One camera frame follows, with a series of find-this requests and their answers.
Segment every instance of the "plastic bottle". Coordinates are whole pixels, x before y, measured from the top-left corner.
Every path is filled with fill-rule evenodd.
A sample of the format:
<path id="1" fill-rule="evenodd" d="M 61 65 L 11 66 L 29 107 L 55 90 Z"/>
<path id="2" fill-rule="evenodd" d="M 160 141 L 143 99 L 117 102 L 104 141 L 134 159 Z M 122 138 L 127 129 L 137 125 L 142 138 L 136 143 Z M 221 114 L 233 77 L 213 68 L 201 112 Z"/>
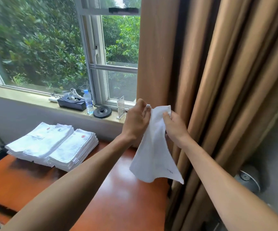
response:
<path id="1" fill-rule="evenodd" d="M 92 103 L 92 96 L 89 93 L 88 89 L 84 90 L 84 95 L 83 95 L 85 104 L 87 105 L 87 114 L 93 114 L 94 108 L 93 108 L 93 103 Z"/>

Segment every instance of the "black tissue box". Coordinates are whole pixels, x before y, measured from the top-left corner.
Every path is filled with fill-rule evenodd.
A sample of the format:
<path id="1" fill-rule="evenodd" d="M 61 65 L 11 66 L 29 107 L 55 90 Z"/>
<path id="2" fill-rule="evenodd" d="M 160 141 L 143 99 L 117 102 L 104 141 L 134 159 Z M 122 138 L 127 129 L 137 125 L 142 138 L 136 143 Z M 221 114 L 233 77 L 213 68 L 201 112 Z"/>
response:
<path id="1" fill-rule="evenodd" d="M 87 108 L 84 99 L 79 98 L 80 100 L 70 100 L 68 95 L 65 95 L 57 100 L 60 107 L 65 107 L 69 109 L 76 109 L 83 111 Z"/>

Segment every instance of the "window sill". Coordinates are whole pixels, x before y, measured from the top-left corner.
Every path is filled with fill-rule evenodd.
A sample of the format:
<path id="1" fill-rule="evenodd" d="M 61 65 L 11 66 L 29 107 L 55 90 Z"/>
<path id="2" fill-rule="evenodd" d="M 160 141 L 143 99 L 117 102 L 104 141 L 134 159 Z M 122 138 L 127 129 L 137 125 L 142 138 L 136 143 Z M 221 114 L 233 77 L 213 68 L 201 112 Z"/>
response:
<path id="1" fill-rule="evenodd" d="M 49 101 L 48 96 L 39 95 L 39 94 L 33 94 L 33 93 L 28 93 L 28 92 L 0 87 L 0 98 L 15 100 L 15 101 L 23 102 L 23 103 L 28 103 L 28 104 L 32 104 L 32 105 L 55 109 L 60 112 L 69 112 L 76 116 L 78 116 L 78 115 L 81 117 L 85 116 L 86 118 L 92 119 L 93 121 L 115 122 L 115 123 L 121 123 L 121 124 L 124 124 L 124 122 L 125 122 L 125 116 L 121 120 L 117 119 L 118 112 L 116 112 L 116 111 L 112 111 L 112 114 L 107 118 L 99 119 L 94 116 L 87 115 L 86 110 L 78 111 L 78 110 L 73 110 L 73 109 L 61 108 L 57 103 Z"/>

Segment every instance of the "hand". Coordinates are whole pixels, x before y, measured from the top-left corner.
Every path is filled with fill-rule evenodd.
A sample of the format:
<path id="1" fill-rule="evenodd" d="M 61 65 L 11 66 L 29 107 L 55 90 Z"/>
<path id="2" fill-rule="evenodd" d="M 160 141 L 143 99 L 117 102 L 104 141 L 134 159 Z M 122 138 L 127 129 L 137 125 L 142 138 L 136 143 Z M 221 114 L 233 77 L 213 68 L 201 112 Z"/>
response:
<path id="1" fill-rule="evenodd" d="M 167 135 L 179 148 L 183 149 L 185 143 L 189 141 L 190 135 L 182 118 L 177 113 L 171 111 L 171 118 L 167 112 L 164 112 L 163 119 Z"/>
<path id="2" fill-rule="evenodd" d="M 149 125 L 151 108 L 143 99 L 138 99 L 136 105 L 129 109 L 123 125 L 122 135 L 131 141 L 141 137 Z"/>

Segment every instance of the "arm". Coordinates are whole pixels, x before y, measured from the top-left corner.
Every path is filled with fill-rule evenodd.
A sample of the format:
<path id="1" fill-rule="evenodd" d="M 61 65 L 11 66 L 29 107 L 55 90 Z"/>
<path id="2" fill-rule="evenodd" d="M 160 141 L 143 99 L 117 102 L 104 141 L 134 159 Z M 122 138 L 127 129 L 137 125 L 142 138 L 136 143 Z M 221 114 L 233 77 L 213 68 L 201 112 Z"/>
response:
<path id="1" fill-rule="evenodd" d="M 278 230 L 278 215 L 220 165 L 188 134 L 184 122 L 164 113 L 169 138 L 188 156 L 219 216 L 229 231 Z"/>
<path id="2" fill-rule="evenodd" d="M 143 135 L 150 116 L 150 108 L 139 99 L 115 140 L 37 195 L 2 231 L 70 230 L 120 156 Z"/>

